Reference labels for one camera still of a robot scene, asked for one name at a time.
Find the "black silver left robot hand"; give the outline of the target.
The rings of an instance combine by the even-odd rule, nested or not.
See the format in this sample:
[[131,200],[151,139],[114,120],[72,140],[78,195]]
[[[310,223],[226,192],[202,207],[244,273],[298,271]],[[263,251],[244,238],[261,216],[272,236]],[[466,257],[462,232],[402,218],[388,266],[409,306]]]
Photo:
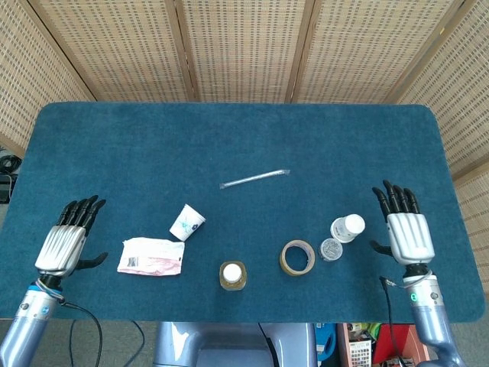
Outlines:
[[106,260],[107,252],[93,259],[81,258],[92,225],[105,203],[94,195],[64,207],[34,264],[40,275],[67,278],[75,270],[95,268]]

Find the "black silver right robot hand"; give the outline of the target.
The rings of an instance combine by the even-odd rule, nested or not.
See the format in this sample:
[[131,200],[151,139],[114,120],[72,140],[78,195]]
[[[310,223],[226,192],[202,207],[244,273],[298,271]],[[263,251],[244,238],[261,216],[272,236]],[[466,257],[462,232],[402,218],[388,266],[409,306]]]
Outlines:
[[374,187],[390,240],[388,246],[372,240],[373,250],[388,255],[402,265],[430,263],[435,257],[426,217],[421,213],[414,192],[384,180],[384,190]]

